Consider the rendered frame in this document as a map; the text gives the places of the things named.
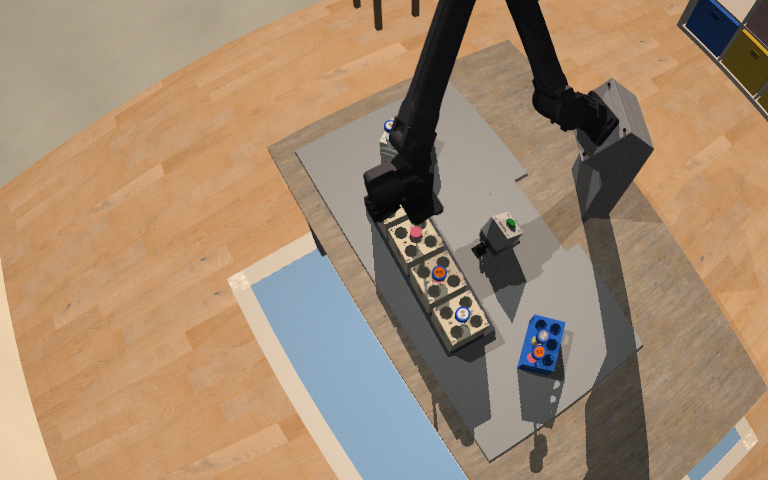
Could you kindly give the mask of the grey flat mat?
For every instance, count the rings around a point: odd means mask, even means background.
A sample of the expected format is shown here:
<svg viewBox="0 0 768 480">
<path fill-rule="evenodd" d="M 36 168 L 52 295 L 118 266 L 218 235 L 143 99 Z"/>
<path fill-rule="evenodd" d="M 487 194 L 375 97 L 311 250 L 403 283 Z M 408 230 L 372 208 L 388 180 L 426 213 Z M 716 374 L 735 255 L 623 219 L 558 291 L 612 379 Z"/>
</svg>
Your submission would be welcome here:
<svg viewBox="0 0 768 480">
<path fill-rule="evenodd" d="M 363 174 L 380 153 L 384 123 L 405 98 L 365 115 L 296 154 L 401 326 L 488 458 L 551 420 L 643 343 L 579 243 L 567 252 L 515 180 L 527 174 L 450 82 L 430 153 L 432 216 L 495 331 L 447 356 L 365 206 Z M 480 229 L 509 212 L 520 241 L 476 257 Z M 534 315 L 564 321 L 554 372 L 518 369 Z"/>
</svg>

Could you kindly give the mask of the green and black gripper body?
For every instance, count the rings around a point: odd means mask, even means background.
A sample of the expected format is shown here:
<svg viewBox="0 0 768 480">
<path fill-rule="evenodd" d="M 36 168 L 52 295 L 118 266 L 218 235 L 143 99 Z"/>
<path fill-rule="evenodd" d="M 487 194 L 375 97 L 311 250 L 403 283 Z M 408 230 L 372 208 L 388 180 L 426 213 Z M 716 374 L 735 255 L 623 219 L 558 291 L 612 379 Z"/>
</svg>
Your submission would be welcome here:
<svg viewBox="0 0 768 480">
<path fill-rule="evenodd" d="M 424 220 L 427 219 L 427 218 L 430 218 L 430 217 L 432 217 L 434 215 L 437 216 L 437 215 L 443 213 L 444 207 L 441 204 L 441 202 L 438 199 L 438 197 L 436 196 L 435 192 L 433 191 L 433 187 L 432 187 L 432 189 L 429 192 L 427 192 L 425 194 L 421 194 L 421 195 L 413 194 L 413 193 L 409 192 L 408 190 L 407 190 L 407 192 L 410 195 L 416 196 L 416 197 L 427 196 L 425 209 L 420 211 L 420 212 L 418 212 L 418 213 L 416 213 L 416 214 L 414 214 L 414 215 L 412 215 L 412 216 L 409 216 L 409 214 L 407 213 L 407 211 L 404 208 L 403 204 L 401 204 L 401 206 L 403 207 L 404 211 L 406 212 L 408 218 L 410 219 L 410 221 L 412 223 L 415 223 L 416 225 L 418 225 L 418 224 L 424 222 Z"/>
</svg>

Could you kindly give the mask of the blue tube rack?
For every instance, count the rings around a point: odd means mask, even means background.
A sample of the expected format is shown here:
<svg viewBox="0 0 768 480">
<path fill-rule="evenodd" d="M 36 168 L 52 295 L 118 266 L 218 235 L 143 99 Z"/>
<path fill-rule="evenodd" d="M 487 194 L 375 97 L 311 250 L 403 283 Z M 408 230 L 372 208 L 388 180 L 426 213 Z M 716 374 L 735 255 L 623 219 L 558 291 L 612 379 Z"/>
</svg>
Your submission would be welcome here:
<svg viewBox="0 0 768 480">
<path fill-rule="evenodd" d="M 542 325 L 540 325 L 540 324 L 542 324 Z M 544 374 L 544 375 L 549 375 L 550 373 L 554 372 L 556 361 L 557 361 L 557 357 L 558 357 L 558 353 L 559 353 L 559 349 L 560 349 L 560 345 L 561 345 L 561 340 L 562 340 L 562 336 L 563 336 L 564 327 L 565 327 L 565 322 L 563 322 L 563 321 L 559 321 L 559 320 L 555 320 L 555 319 L 551 319 L 551 318 L 547 318 L 547 317 L 543 317 L 543 316 L 539 316 L 539 315 L 534 315 L 530 319 L 529 324 L 528 324 L 528 328 L 527 328 L 527 332 L 526 332 L 526 336 L 525 336 L 522 352 L 521 352 L 520 359 L 519 359 L 520 365 L 518 363 L 517 368 L 518 369 L 522 369 L 522 370 L 526 370 L 526 371 L 531 371 L 531 372 L 535 372 L 535 373 Z M 543 329 L 543 328 L 548 329 L 550 331 L 550 340 L 548 342 L 546 342 L 545 344 L 542 344 L 546 348 L 546 350 L 547 350 L 546 351 L 546 355 L 545 355 L 544 358 L 542 358 L 543 361 L 541 359 L 541 360 L 538 360 L 535 363 L 531 363 L 531 362 L 528 361 L 527 356 L 532 351 L 532 349 L 534 348 L 534 346 L 531 343 L 532 338 L 536 335 L 536 333 L 540 329 Z"/>
</svg>

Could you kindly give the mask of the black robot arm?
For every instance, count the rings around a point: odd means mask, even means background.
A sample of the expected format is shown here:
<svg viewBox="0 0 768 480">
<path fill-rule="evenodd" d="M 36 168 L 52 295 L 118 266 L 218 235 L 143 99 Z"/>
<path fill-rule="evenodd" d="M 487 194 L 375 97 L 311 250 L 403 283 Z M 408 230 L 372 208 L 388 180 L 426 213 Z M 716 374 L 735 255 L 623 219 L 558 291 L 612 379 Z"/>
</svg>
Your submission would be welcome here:
<svg viewBox="0 0 768 480">
<path fill-rule="evenodd" d="M 597 93 L 574 92 L 568 85 L 538 0 L 505 1 L 533 72 L 535 110 L 564 132 L 579 127 L 601 146 L 619 119 Z M 409 216 L 426 207 L 426 196 L 410 195 L 406 184 L 417 195 L 433 187 L 435 169 L 430 153 L 439 111 L 475 2 L 438 1 L 412 82 L 389 133 L 398 155 L 363 175 L 368 193 L 364 202 L 375 223 L 384 222 L 401 204 Z"/>
</svg>

